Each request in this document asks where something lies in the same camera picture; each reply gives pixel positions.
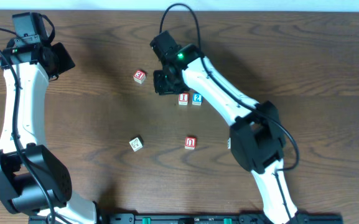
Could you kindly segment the red letter I block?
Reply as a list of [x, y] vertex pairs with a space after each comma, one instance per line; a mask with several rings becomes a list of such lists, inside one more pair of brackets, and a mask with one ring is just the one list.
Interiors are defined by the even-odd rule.
[[181, 93], [179, 95], [179, 105], [188, 105], [188, 103], [189, 103], [189, 94]]

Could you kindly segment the blue number 2 block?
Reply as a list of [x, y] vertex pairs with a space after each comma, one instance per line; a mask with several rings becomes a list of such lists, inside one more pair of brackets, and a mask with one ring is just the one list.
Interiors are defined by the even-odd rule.
[[192, 96], [192, 104], [200, 106], [202, 104], [202, 95], [199, 93], [194, 93]]

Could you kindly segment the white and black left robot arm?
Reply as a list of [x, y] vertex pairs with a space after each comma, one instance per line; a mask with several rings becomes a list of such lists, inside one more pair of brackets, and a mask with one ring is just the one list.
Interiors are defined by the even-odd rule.
[[74, 67], [61, 43], [20, 37], [0, 50], [7, 96], [0, 137], [0, 201], [32, 222], [99, 223], [96, 204], [72, 189], [68, 169], [48, 149], [45, 94], [52, 77]]

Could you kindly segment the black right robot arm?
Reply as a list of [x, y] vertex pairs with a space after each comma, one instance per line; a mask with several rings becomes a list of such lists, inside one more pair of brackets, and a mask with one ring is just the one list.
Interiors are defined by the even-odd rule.
[[193, 44], [158, 44], [151, 49], [162, 69], [154, 74], [160, 95], [193, 89], [201, 94], [230, 127], [230, 151], [237, 163], [251, 173], [263, 200], [263, 212], [272, 223], [294, 223], [297, 207], [291, 199], [284, 173], [283, 148], [296, 142], [279, 120], [270, 102], [244, 95], [212, 65]]

